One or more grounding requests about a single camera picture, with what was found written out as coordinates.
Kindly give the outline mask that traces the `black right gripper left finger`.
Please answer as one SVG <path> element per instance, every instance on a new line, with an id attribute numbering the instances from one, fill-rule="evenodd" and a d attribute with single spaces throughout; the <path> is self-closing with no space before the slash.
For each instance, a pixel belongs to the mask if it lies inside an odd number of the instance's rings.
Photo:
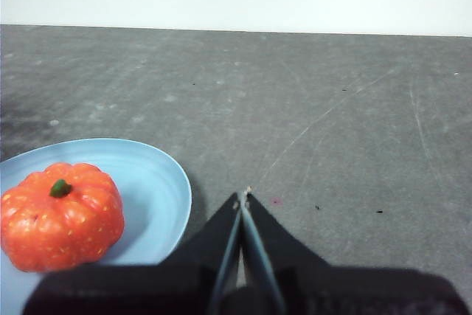
<path id="1" fill-rule="evenodd" d="M 230 283 L 237 258 L 236 193 L 159 264 L 80 266 L 40 281 L 24 314 L 208 314 Z"/>

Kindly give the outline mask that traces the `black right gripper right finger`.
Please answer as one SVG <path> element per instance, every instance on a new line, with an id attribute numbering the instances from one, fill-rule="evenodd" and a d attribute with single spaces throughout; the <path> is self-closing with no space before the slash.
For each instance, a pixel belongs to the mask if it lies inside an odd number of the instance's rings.
<path id="1" fill-rule="evenodd" d="M 252 195 L 246 220 L 287 314 L 466 314 L 447 279 L 414 269 L 335 266 L 291 235 Z"/>

